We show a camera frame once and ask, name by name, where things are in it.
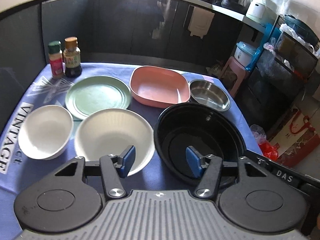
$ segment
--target bottle label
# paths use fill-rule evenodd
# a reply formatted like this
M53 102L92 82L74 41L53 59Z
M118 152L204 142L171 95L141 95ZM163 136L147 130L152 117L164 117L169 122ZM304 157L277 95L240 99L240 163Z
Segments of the bottle label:
M52 76L57 76L63 73L63 66L62 66L62 58L56 60L50 60Z
M80 65L80 53L74 56L65 56L64 62L67 68L75 68Z

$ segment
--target metal bowl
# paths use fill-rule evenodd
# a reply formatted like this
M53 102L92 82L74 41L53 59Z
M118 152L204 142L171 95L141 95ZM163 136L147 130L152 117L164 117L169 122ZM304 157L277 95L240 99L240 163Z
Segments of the metal bowl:
M215 84L196 79L189 82L191 99L199 104L209 106L219 112L227 111L231 107L228 95Z

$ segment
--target soy sauce bottle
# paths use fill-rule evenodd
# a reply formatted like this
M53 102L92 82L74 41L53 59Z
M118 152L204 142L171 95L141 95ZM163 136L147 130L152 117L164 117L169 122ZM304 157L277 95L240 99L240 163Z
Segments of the soy sauce bottle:
M64 62L66 64L65 75L75 78L81 75L80 49L78 48L77 37L65 38L65 50L63 51Z

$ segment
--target dark liquid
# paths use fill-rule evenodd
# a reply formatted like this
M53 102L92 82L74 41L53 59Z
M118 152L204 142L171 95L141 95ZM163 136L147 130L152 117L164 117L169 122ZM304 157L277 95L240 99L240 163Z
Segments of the dark liquid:
M81 73L82 73L81 64L75 68L66 67L66 70L65 70L65 75L66 75L66 77L69 77L69 78L78 77L81 75Z

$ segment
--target pink bowl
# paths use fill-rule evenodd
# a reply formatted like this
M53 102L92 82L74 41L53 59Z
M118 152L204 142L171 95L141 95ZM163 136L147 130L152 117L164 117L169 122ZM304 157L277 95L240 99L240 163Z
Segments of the pink bowl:
M184 103L190 98L188 81L184 76L154 66L136 68L130 78L130 89L138 102L159 108Z

